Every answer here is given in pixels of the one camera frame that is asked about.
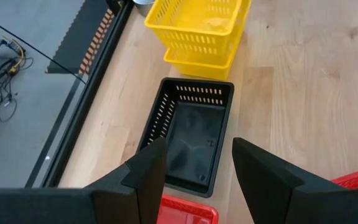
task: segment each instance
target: stacked yellow baskets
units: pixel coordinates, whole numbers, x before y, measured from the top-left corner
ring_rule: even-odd
[[[251,0],[156,0],[145,20],[179,72],[225,80]]]

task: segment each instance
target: wooden floor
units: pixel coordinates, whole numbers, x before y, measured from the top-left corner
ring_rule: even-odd
[[[130,158],[163,77],[182,77],[134,9],[67,165],[82,187]],[[236,87],[211,198],[220,223],[252,223],[231,158],[239,136],[321,177],[358,170],[358,1],[254,0],[229,82]]]

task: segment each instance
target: black panel edge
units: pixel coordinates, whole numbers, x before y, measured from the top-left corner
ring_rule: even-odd
[[[97,64],[89,73],[87,85],[85,86],[80,100],[76,105],[75,112],[70,118],[68,126],[63,133],[63,137],[59,142],[55,157],[47,169],[47,173],[41,183],[41,187],[58,186],[67,162],[74,149],[76,140],[81,133],[81,128],[85,122],[86,116],[88,115],[92,102],[98,92],[104,73],[107,70],[110,59],[117,47],[121,34],[124,31],[125,25],[132,12],[133,6],[133,2],[128,1],[122,11],[118,14],[117,19],[114,21],[114,28],[106,39],[106,45],[104,46],[99,58],[95,59]]]

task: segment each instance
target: yellow cable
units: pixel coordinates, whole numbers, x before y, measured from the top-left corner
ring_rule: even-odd
[[[9,38],[7,38],[5,35],[0,33],[0,36],[3,37],[5,40],[9,41]],[[12,68],[17,68],[20,65],[20,63],[22,63],[22,61],[24,59],[24,51],[23,51],[23,48],[16,42],[16,40],[11,39],[11,41],[14,42],[20,48],[20,52],[21,52],[20,60],[12,67]]]

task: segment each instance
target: basket rim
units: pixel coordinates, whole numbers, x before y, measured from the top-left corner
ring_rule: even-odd
[[[172,26],[166,26],[166,25],[155,25],[149,22],[149,20],[151,20],[152,15],[155,13],[154,11],[156,10],[156,5],[159,1],[164,1],[164,0],[156,0],[150,10],[150,12],[147,14],[146,19],[144,20],[144,25],[151,28],[151,29],[163,29],[163,30],[172,30],[172,31],[182,31],[182,32],[193,32],[193,33],[197,33],[197,34],[208,34],[208,35],[216,35],[216,36],[227,36],[230,35],[231,32],[233,31],[234,28],[234,24],[236,23],[236,18],[238,16],[239,13],[239,9],[241,6],[241,2],[245,1],[245,0],[237,0],[236,2],[236,9],[235,9],[235,13],[232,15],[232,18],[230,19],[230,24],[229,24],[229,28],[227,31],[225,32],[217,32],[217,31],[209,31],[209,30],[199,30],[199,29],[194,29],[194,28],[182,28],[182,27],[172,27]],[[251,4],[252,0],[246,0],[248,1],[248,5]]]

